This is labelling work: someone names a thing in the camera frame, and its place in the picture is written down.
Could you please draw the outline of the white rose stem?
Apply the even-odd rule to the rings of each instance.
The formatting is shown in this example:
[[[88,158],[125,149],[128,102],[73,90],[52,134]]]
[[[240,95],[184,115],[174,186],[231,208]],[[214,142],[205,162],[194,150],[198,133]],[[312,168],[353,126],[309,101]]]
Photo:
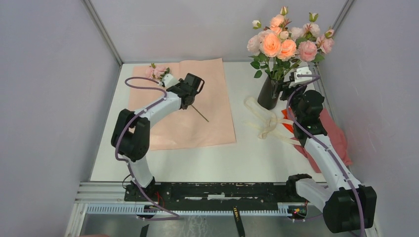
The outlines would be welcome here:
[[[265,27],[261,32],[251,37],[247,44],[247,50],[251,53],[250,58],[253,60],[251,66],[256,69],[254,78],[258,79],[262,76],[263,72],[268,72],[269,69],[269,57],[261,49],[261,45],[264,41],[264,37],[272,33],[269,27]]]

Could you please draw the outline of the small pink rose stem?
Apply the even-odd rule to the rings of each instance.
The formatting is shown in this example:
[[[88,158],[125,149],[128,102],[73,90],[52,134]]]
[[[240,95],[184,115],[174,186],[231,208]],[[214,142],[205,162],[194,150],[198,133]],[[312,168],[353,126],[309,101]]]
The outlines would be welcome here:
[[[151,65],[151,69],[146,70],[146,76],[148,76],[150,79],[159,79],[160,82],[162,77],[168,73],[170,73],[170,68],[161,65],[157,66],[155,64]],[[136,114],[140,120],[148,119],[152,125],[155,125],[169,114],[181,110],[181,99],[176,94],[167,92],[166,88],[163,88],[162,92],[162,98],[146,106],[144,109],[142,109],[142,111]]]

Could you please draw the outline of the pink paper bouquet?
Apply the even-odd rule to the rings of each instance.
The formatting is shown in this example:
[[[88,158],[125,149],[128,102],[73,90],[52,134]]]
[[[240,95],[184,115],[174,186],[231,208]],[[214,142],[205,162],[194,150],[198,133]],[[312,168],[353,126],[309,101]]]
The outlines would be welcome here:
[[[177,79],[188,73],[205,82],[191,107],[171,113],[151,128],[150,150],[171,150],[236,142],[222,59],[157,64]]]

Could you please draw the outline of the cream printed ribbon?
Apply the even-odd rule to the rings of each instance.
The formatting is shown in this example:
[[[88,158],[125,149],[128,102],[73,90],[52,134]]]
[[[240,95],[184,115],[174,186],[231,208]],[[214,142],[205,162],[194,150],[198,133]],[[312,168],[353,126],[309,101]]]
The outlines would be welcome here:
[[[258,131],[259,139],[266,139],[270,134],[277,137],[281,142],[300,145],[298,140],[287,137],[277,126],[282,125],[286,120],[277,116],[274,112],[261,107],[254,97],[247,97],[244,100],[244,106],[258,119],[258,122],[244,121],[243,124]]]

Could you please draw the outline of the peach pink rose stems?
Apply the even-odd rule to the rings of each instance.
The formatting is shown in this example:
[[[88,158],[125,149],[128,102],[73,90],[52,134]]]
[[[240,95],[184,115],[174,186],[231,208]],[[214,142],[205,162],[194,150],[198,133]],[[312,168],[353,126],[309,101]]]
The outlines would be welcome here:
[[[297,59],[297,45],[294,40],[281,38],[272,30],[264,30],[256,35],[256,49],[259,54],[259,69],[271,79],[281,81],[291,70]]]

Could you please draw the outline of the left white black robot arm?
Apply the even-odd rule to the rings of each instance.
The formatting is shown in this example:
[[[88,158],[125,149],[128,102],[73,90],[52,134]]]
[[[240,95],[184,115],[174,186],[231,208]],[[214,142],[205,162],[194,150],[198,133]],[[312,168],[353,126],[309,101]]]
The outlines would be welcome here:
[[[165,75],[156,87],[137,86],[130,83],[134,77],[127,78],[125,84],[134,89],[158,91],[161,97],[150,104],[130,111],[120,111],[111,137],[116,160],[123,161],[138,187],[136,194],[143,201],[155,196],[155,180],[146,159],[150,148],[151,128],[168,115],[192,106],[195,97],[201,93],[205,81],[191,73],[183,79]]]

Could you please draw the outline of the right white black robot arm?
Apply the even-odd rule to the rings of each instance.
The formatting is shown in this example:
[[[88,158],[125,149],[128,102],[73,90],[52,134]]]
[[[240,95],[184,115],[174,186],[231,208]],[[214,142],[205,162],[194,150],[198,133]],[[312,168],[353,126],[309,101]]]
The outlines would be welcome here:
[[[286,197],[291,201],[304,198],[315,205],[332,233],[359,230],[362,236],[374,225],[377,194],[349,171],[333,148],[320,120],[324,96],[308,90],[305,83],[284,82],[280,91],[296,142],[314,159],[328,185],[325,188],[308,176],[294,175],[285,188]]]

